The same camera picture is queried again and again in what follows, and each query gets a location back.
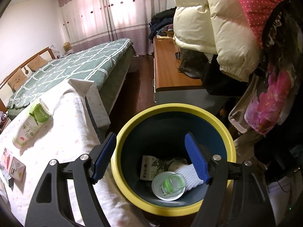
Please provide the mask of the pink white curtain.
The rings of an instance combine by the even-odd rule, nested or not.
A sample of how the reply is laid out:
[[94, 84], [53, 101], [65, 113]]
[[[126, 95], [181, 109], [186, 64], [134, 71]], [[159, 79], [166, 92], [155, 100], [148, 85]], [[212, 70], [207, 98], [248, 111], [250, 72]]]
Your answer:
[[129, 38], [138, 55], [153, 52], [149, 24], [174, 0], [58, 0], [65, 36], [74, 52]]

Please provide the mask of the pink strawberry milk carton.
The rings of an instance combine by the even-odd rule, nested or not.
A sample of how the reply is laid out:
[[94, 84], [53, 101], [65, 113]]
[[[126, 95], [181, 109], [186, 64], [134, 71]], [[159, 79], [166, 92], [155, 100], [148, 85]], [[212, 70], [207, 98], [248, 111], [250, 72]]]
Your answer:
[[1, 150], [1, 165], [5, 172], [16, 181], [22, 182], [26, 166], [6, 147]]

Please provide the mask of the left brown bear pillow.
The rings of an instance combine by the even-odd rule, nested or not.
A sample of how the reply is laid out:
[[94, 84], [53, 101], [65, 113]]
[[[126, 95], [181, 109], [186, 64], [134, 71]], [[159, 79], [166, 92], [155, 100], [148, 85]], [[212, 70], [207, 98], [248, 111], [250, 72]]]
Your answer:
[[26, 75], [18, 75], [18, 76], [12, 76], [10, 80], [8, 80], [7, 84], [11, 88], [13, 92], [17, 91], [22, 84], [26, 82], [28, 78]]

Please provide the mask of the green checked bed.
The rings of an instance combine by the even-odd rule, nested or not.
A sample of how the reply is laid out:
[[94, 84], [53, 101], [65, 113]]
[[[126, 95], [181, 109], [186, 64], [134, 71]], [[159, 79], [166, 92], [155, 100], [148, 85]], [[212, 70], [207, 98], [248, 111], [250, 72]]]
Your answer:
[[66, 79], [93, 81], [106, 112], [110, 112], [135, 53], [133, 42], [122, 38], [49, 61], [10, 97], [9, 118], [15, 119], [31, 102]]

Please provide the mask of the small wicker basket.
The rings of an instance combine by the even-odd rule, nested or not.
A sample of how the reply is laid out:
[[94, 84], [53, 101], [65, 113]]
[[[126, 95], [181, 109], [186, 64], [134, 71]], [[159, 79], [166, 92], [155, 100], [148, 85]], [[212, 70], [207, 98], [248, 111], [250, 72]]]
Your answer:
[[64, 51], [65, 51], [65, 52], [68, 52], [69, 50], [72, 49], [71, 43], [70, 43], [70, 42], [65, 42], [65, 43], [63, 44], [63, 48], [64, 48]]

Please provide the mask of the green white carton box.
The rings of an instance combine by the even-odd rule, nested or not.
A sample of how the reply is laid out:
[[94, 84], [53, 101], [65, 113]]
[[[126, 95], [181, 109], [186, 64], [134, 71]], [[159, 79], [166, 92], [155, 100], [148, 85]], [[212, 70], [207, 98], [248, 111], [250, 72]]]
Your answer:
[[144, 155], [142, 157], [140, 179], [152, 181], [159, 173], [167, 171], [168, 162], [154, 156]]

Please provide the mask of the dark clothes pile by curtain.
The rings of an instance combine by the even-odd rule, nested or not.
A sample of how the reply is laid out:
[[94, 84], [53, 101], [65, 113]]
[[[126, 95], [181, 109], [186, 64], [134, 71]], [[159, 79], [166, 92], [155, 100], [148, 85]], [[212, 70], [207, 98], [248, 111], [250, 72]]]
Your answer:
[[168, 10], [161, 11], [154, 15], [149, 23], [150, 34], [148, 36], [149, 40], [153, 40], [156, 34], [164, 26], [173, 24], [174, 15], [177, 7], [170, 8]]

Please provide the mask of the right brown bear pillow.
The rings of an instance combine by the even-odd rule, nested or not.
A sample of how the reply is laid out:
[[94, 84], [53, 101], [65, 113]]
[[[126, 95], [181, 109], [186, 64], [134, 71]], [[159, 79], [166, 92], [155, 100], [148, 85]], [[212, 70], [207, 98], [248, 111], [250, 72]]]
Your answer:
[[44, 59], [40, 55], [38, 55], [27, 64], [27, 67], [32, 72], [36, 72], [38, 69], [42, 68], [47, 63], [48, 63], [48, 61], [46, 59]]

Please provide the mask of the white foam fruit net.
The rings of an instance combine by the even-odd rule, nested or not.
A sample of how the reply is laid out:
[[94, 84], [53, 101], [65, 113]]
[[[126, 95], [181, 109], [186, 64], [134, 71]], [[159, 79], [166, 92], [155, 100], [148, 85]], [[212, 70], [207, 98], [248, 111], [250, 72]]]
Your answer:
[[198, 177], [193, 164], [179, 166], [176, 170], [174, 170], [174, 172], [180, 173], [184, 176], [186, 181], [186, 191], [204, 184], [204, 181]]

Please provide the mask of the wooden desk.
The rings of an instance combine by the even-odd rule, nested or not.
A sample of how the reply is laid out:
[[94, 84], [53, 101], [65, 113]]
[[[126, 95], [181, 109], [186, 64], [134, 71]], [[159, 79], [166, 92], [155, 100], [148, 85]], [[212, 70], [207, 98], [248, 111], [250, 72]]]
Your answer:
[[179, 48], [172, 39], [154, 38], [154, 102], [186, 103], [215, 112], [226, 102], [224, 96], [209, 95], [199, 79], [192, 79], [178, 71]]

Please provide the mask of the white dotted table cloth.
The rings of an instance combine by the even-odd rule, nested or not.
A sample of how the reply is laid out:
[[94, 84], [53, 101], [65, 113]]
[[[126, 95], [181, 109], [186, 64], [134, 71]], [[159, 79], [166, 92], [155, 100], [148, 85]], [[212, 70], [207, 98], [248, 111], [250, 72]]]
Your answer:
[[[69, 79], [34, 101], [36, 103], [41, 99], [49, 108], [51, 117], [21, 149], [16, 148], [12, 141], [28, 116], [31, 104], [1, 133], [1, 156], [6, 148], [26, 166], [22, 182], [15, 181], [13, 189], [3, 180], [10, 210], [22, 225], [25, 224], [34, 190], [49, 161], [74, 161], [100, 144], [86, 107], [86, 96], [87, 100], [94, 100], [93, 104], [96, 104], [97, 124], [100, 120], [101, 124], [109, 124], [95, 83]], [[110, 165], [104, 177], [94, 185], [94, 190], [111, 226], [149, 226], [142, 212], [118, 189]]]

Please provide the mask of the cream puffer jacket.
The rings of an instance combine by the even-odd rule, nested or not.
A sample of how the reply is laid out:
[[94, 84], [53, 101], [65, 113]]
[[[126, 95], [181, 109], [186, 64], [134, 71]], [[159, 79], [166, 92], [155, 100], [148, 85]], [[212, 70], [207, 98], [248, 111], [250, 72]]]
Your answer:
[[257, 68], [261, 47], [238, 0], [174, 0], [176, 44], [217, 56], [219, 69], [248, 82]]

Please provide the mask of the wooden headboard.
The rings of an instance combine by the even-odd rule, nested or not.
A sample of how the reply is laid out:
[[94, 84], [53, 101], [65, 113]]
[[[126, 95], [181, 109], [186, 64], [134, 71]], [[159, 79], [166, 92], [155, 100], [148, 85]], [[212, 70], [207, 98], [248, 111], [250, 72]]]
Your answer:
[[32, 61], [34, 60], [38, 55], [42, 55], [44, 53], [48, 53], [50, 58], [56, 59], [53, 51], [51, 50], [50, 47], [44, 48], [43, 50], [39, 51], [38, 53], [36, 53], [34, 56], [30, 57], [29, 59], [27, 59], [25, 62], [23, 62], [21, 65], [19, 65], [15, 70], [12, 71], [12, 73], [10, 73], [7, 77], [4, 78], [4, 80], [1, 82], [1, 89], [6, 85], [6, 83], [13, 77], [13, 75], [15, 75], [15, 73], [20, 70], [25, 68], [26, 66]]

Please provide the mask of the yellow rimmed trash bin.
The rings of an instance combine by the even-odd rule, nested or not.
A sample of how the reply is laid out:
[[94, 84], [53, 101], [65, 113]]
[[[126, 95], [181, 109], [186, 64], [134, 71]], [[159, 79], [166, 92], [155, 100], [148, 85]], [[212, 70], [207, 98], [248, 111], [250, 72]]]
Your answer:
[[144, 156], [159, 159], [160, 166], [173, 159], [189, 162], [184, 145], [188, 132], [212, 154], [236, 162], [236, 149], [229, 131], [210, 112], [183, 103], [148, 108], [135, 115], [120, 130], [111, 158], [114, 180], [131, 203], [146, 212], [166, 217], [198, 212], [208, 185], [197, 186], [169, 202], [157, 198], [152, 192], [152, 183], [140, 178]]

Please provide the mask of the floral pink scarf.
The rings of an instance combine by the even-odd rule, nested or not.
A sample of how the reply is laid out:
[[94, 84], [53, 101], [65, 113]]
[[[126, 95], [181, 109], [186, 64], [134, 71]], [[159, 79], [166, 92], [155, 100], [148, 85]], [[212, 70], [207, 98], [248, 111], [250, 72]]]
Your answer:
[[257, 133], [265, 135], [278, 123], [295, 80], [292, 64], [281, 68], [272, 64], [267, 66], [244, 115], [246, 123]]

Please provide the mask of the brown bear pillow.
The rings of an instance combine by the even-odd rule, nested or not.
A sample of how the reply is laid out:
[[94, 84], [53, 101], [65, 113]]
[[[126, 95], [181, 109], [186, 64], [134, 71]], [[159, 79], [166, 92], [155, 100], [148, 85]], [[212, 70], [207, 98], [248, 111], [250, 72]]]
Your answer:
[[47, 63], [48, 63], [48, 61], [46, 59], [44, 59], [40, 55], [38, 55], [27, 64], [27, 67], [32, 72], [36, 72], [38, 69], [42, 68]]
[[22, 84], [26, 82], [28, 78], [26, 75], [18, 75], [18, 76], [12, 76], [10, 80], [8, 80], [7, 84], [11, 88], [13, 92], [17, 91]]

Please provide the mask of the white green aloe bottle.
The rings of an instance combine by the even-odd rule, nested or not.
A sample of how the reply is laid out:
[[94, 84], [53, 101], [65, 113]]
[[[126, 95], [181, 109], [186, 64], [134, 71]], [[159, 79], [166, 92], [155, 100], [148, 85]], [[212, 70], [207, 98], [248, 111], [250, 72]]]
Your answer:
[[18, 131], [13, 137], [13, 144], [21, 149], [31, 138], [35, 136], [42, 125], [51, 117], [51, 113], [44, 101], [39, 98], [30, 106], [25, 118], [20, 123]]

